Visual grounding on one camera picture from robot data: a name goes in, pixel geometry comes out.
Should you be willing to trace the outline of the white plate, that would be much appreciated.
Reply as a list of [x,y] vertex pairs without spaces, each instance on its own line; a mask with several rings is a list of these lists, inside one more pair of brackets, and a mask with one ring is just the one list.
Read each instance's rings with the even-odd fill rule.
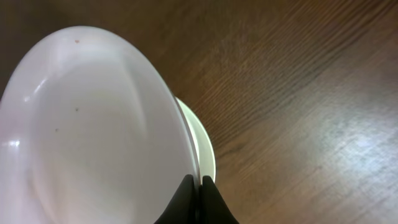
[[180,99],[176,98],[182,113],[187,120],[192,135],[200,171],[200,178],[209,176],[216,180],[216,161],[210,137],[196,114]]
[[2,223],[154,223],[186,175],[181,109],[158,71],[104,29],[34,45],[1,98]]

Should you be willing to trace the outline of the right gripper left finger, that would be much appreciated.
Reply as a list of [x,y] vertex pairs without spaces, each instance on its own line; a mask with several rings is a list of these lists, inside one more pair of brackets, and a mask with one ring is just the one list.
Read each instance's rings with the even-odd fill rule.
[[197,191],[193,176],[188,174],[155,224],[193,224],[197,222],[196,212]]

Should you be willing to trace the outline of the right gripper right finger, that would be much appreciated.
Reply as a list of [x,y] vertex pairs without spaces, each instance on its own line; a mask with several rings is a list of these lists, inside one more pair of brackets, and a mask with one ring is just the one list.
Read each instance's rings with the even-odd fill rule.
[[200,187],[200,223],[239,224],[208,175],[203,176]]

